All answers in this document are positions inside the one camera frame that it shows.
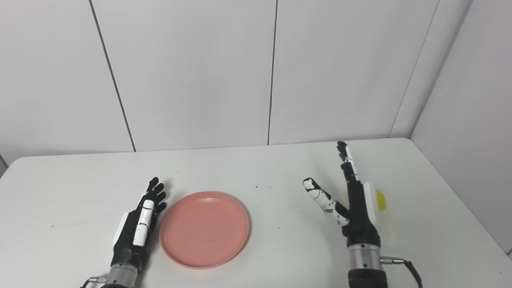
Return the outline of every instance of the pink plate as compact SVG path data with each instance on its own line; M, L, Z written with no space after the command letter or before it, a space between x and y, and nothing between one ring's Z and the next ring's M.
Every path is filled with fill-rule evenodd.
M222 265L245 244L249 219L231 196L214 191L190 194L169 208L160 244L174 262L193 269Z

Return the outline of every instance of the silver cylinder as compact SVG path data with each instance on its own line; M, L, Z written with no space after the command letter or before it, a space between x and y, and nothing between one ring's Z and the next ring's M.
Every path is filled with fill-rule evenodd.
M360 243L349 246L350 269L383 270L380 263L380 247Z
M105 284L118 284L133 288L137 280L137 268L127 263L118 263L110 268Z

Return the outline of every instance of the black cable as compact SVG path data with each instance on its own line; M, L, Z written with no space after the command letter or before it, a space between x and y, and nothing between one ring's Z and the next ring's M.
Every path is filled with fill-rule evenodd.
M413 275L414 280L416 280L416 282L418 283L418 288L423 288L423 284L421 284L421 277L419 276L419 273L416 270L416 268L414 268L413 263L410 261L404 260L403 264L407 267L407 269L409 269L409 271L411 271L411 274Z
M90 280L87 279L87 281L80 287L80 288L86 288L87 285L89 284Z

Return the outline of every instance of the white finger segment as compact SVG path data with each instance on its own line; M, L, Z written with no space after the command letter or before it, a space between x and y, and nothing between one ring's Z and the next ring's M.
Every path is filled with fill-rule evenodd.
M323 189L315 189L313 185L312 179L307 179L303 182L304 188L308 191L308 194L315 200L316 204L320 206L320 208L324 211L325 214L337 220L338 225L345 226L348 224L348 219L340 215L334 208L336 206L337 201L332 197L329 199L327 195L330 196Z
M155 203L151 200L146 200L142 204L139 222L135 229L135 236L133 237L133 245L144 246L146 244L147 231L151 224L151 215L153 214L154 208Z

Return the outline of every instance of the robotic hand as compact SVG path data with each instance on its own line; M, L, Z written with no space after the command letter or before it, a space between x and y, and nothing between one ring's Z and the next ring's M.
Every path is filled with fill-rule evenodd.
M378 192L371 182L362 184L347 144L338 141L337 149L343 160L341 168L347 181L350 209L332 198L312 178L303 181L304 188L322 210L337 220L347 238L350 257L348 272L350 288L387 288L388 282L382 264L404 264L421 288L421 278L412 263L397 257L380 256L378 221Z
M144 269L149 259L147 243L153 231L157 218L166 203L162 202L166 193L164 185L159 183L158 177L153 178L147 187L146 193L140 199L135 210L125 213L118 229L119 237L114 244L114 256L110 263L109 275L105 277L91 277L81 288L89 283L105 283L102 288L132 288L137 276Z

